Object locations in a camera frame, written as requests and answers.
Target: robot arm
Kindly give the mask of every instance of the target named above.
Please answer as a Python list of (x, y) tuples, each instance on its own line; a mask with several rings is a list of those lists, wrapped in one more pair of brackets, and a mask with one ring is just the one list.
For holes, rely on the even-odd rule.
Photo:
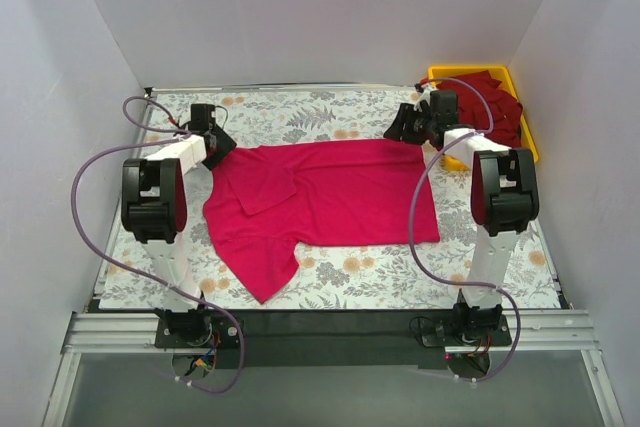
[[(458, 99), (453, 91), (430, 91), (429, 102), (403, 103), (384, 137), (447, 149), (472, 170), (471, 212), (477, 240), (468, 282), (502, 285), (520, 234), (538, 215), (533, 154), (512, 149), (482, 134), (458, 140), (475, 130), (458, 124)], [(495, 331), (502, 314), (501, 296), (484, 287), (461, 286), (453, 307), (453, 330), (466, 338)]]
[[(146, 158), (125, 161), (121, 217), (123, 227), (151, 257), (156, 275), (199, 297), (200, 288), (193, 279), (183, 239), (187, 224), (183, 176), (200, 163), (212, 169), (236, 143), (215, 124), (213, 105), (191, 105), (188, 125), (191, 136)], [(167, 289), (163, 307), (186, 312), (196, 303)]]
[[(472, 129), (446, 131), (444, 145), (469, 132)], [(533, 155), (528, 149), (511, 149), (480, 134), (453, 145), (447, 154), (472, 169), (471, 213), (477, 237), (467, 281), (502, 285), (520, 234), (538, 215)], [(491, 309), (502, 300), (498, 292), (482, 287), (465, 286), (462, 297), (470, 307), (480, 309)]]

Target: yellow tray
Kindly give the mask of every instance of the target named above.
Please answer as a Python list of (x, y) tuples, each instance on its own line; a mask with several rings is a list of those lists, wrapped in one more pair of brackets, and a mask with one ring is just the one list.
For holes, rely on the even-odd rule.
[[(506, 90), (516, 99), (518, 98), (509, 71), (503, 65), (432, 65), (429, 67), (427, 75), (430, 79), (434, 77), (455, 77), (456, 75), (471, 74), (483, 70), (488, 70), (491, 77), (502, 81), (502, 84), (500, 84), (502, 90)], [(536, 144), (533, 142), (527, 120), (524, 118), (524, 112), (520, 118), (520, 128), (522, 130), (522, 146), (531, 150), (533, 161), (538, 162), (538, 151), (536, 150)], [(447, 170), (467, 170), (462, 162), (448, 155), (444, 156), (444, 168)]]

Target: white enclosure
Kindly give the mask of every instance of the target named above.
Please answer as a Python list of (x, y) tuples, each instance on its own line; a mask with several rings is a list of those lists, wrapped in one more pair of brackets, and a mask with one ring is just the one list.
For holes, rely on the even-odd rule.
[(95, 0), (143, 86), (411, 84), (509, 62), (542, 0)]
[[(637, 0), (0, 0), (0, 424), (38, 425), (99, 260), (69, 212), (90, 154), (131, 141), (120, 102), (161, 88), (410, 85), (435, 63), (509, 65), (537, 140), (541, 214), (569, 300), (590, 310), (640, 424)], [(124, 156), (82, 183), (104, 244)]]

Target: red garment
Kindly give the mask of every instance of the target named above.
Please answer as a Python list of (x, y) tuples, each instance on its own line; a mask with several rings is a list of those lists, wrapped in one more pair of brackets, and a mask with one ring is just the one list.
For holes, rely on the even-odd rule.
[[(494, 128), (487, 137), (509, 147), (522, 147), (519, 134), (522, 105), (509, 92), (498, 88), (502, 82), (491, 77), (486, 70), (455, 78), (475, 87), (489, 104)], [(489, 127), (487, 111), (469, 88), (451, 81), (441, 82), (438, 88), (454, 90), (458, 94), (458, 119), (461, 124), (470, 124), (476, 129)]]
[[(217, 254), (265, 302), (298, 269), (298, 242), (407, 243), (423, 171), (420, 146), (386, 139), (235, 149), (213, 170), (204, 218)], [(418, 213), (416, 241), (439, 241), (428, 182)]]

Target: floral pattern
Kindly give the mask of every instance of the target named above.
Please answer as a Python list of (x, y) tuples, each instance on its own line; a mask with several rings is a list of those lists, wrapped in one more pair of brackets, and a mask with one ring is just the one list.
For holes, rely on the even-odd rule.
[[(257, 147), (381, 138), (398, 105), (410, 101), (411, 96), (409, 90), (275, 90), (161, 94), (158, 102), (181, 121), (186, 119), (191, 103), (224, 105), (229, 112), (225, 130), (240, 147)], [(159, 110), (153, 111), (150, 125), (170, 128)], [(165, 137), (150, 133), (147, 140)], [(144, 149), (143, 153), (152, 151)], [(426, 160), (434, 153), (428, 146), (424, 151)], [(442, 240), (420, 244), (419, 255), (436, 275), (464, 280), (475, 245), (475, 225), (469, 210), (470, 174), (446, 172), (437, 166), (430, 179)], [(450, 308), (456, 299), (456, 289), (432, 282), (418, 269), (407, 245), (327, 248), (299, 244), (295, 251), (298, 272), (280, 292), (260, 305), (211, 245), (202, 205), (212, 185), (211, 174), (204, 167), (185, 176), (189, 220), (184, 235), (195, 280), (206, 298), (217, 305), (254, 309)], [(119, 226), (117, 229), (112, 252), (115, 258), (150, 270), (151, 261), (133, 235)], [(539, 225), (534, 222), (521, 236), (505, 282), (505, 288), (522, 308), (559, 307), (543, 252)], [(102, 276), (102, 308), (161, 306), (163, 289), (155, 283), (108, 265)]]

